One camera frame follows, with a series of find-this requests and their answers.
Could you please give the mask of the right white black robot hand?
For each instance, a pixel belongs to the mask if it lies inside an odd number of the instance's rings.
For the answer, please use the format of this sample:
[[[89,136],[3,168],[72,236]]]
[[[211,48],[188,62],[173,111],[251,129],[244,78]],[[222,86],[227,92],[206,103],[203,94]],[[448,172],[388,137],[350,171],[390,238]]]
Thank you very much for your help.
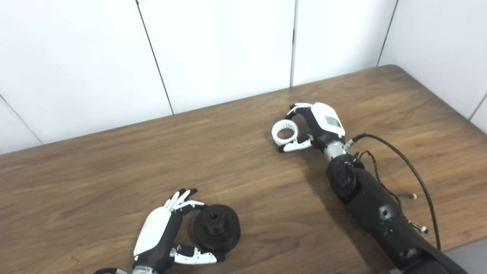
[[[301,115],[309,133],[300,135],[299,127],[292,120]],[[335,110],[327,104],[293,104],[283,120],[272,127],[272,137],[278,152],[315,148],[322,153],[333,144],[345,143],[345,130]]]

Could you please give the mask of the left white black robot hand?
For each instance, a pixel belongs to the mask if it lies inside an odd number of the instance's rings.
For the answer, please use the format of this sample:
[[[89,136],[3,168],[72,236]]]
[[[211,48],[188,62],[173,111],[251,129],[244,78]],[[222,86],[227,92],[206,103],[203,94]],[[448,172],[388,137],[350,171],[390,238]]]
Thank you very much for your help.
[[[196,193],[196,188],[180,189],[148,215],[133,251],[132,274],[163,274],[174,264],[206,265],[226,260],[224,253],[175,245],[183,217],[194,209],[207,207],[190,199]]]

